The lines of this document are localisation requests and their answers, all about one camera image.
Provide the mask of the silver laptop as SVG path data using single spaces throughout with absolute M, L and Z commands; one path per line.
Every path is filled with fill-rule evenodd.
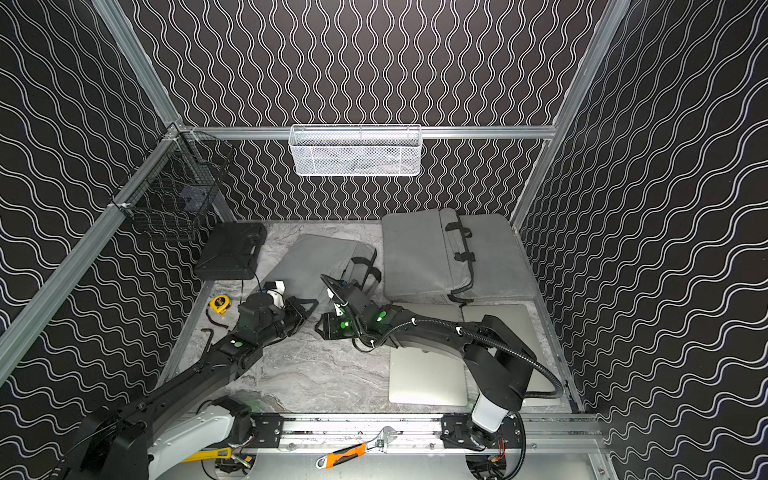
M 463 407 L 468 403 L 464 362 L 415 347 L 391 349 L 388 398 L 394 404 Z
M 498 317 L 533 351 L 537 361 L 547 367 L 558 377 L 558 379 L 560 379 L 554 360 L 553 358 L 550 358 L 552 357 L 552 354 L 544 348 L 545 345 L 542 345 L 540 340 L 543 339 L 543 337 L 537 333 L 538 324 L 534 322 L 526 304 L 477 306 L 472 304 L 462 309 L 462 315 L 465 321 L 480 321 L 486 314 Z M 541 373 L 534 370 L 527 390 L 550 392 L 554 391 L 554 388 L 549 380 L 547 380 Z M 554 411 L 553 409 L 556 409 L 555 407 L 559 408 L 561 405 L 561 400 L 562 398 L 527 398 L 523 401 L 523 411 Z

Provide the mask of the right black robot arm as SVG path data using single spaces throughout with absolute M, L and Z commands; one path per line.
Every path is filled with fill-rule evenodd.
M 518 414 L 526 399 L 559 399 L 564 394 L 557 376 L 494 315 L 479 321 L 448 321 L 394 304 L 380 306 L 356 283 L 328 276 L 323 281 L 335 312 L 323 315 L 315 325 L 322 339 L 350 339 L 364 352 L 418 348 L 464 363 L 478 397 L 458 431 L 443 429 L 441 440 L 451 447 L 477 452 L 490 448 L 498 443 L 504 421 Z

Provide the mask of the grey laptop bag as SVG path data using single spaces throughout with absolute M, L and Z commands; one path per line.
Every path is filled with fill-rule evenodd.
M 286 297 L 317 300 L 320 310 L 330 305 L 321 275 L 342 283 L 357 282 L 370 294 L 382 280 L 374 265 L 377 250 L 356 240 L 302 235 L 262 281 L 262 287 L 277 287 Z
M 461 286 L 455 297 L 478 304 L 501 304 L 537 295 L 538 287 L 528 260 L 506 217 L 461 215 L 459 222 L 474 260 L 471 287 Z
M 382 231 L 387 299 L 417 304 L 471 301 L 472 231 L 455 210 L 389 214 L 382 219 Z

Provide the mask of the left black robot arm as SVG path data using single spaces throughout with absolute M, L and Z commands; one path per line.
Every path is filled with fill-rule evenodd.
M 318 305 L 250 294 L 233 329 L 191 367 L 125 406 L 88 415 L 49 478 L 156 479 L 207 447 L 249 445 L 257 436 L 251 407 L 212 395 L 245 374 L 266 348 L 295 335 Z

